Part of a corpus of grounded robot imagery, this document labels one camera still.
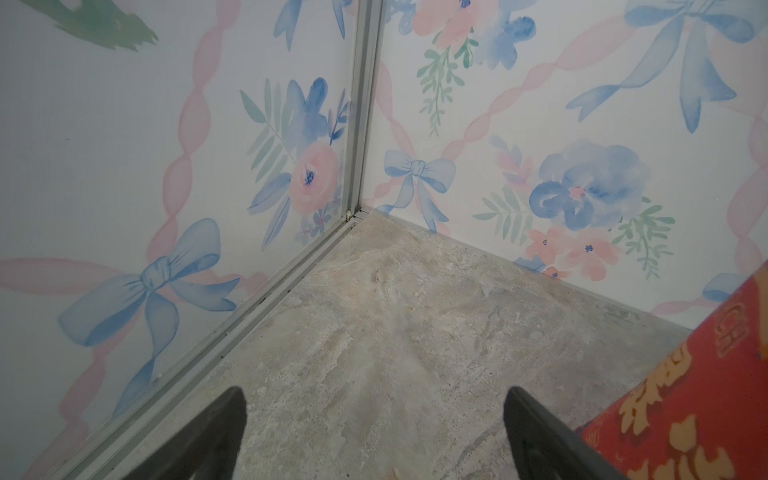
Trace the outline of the red paper gift bag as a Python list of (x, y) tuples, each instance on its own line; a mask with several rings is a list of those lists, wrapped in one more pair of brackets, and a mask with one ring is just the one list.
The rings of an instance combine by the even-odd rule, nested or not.
[(578, 432), (630, 479), (766, 478), (767, 268)]

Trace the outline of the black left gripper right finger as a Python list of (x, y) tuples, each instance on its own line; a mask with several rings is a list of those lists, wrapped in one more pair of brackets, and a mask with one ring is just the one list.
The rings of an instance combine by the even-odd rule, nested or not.
[(625, 477), (520, 386), (507, 392), (503, 421), (521, 479)]

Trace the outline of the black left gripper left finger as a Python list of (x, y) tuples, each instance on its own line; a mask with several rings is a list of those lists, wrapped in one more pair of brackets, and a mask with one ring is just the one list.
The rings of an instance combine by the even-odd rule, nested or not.
[(247, 403), (230, 387), (125, 480), (231, 479), (247, 422)]

